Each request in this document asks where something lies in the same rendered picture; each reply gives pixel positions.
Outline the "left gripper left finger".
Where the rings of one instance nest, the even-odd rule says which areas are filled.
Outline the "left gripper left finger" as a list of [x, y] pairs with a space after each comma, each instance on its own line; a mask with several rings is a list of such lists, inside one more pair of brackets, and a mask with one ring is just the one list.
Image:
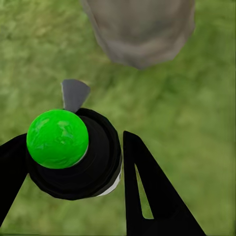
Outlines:
[[27, 133], [0, 145], [0, 226], [28, 174]]

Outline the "pesticide atomizer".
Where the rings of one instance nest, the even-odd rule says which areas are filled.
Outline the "pesticide atomizer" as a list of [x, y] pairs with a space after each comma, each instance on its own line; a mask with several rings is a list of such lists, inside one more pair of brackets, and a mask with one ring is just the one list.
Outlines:
[[32, 181], [54, 198], [79, 200], [111, 193], [121, 178], [118, 132], [108, 118], [80, 108], [91, 95], [83, 81], [61, 82], [64, 109], [30, 125], [26, 167]]

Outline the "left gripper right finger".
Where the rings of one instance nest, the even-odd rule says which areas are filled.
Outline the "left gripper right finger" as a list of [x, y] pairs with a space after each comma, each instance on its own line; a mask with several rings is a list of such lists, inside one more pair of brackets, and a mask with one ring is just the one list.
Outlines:
[[[206, 236], [142, 139], [123, 132], [127, 236]], [[137, 166], [154, 219], [143, 217]]]

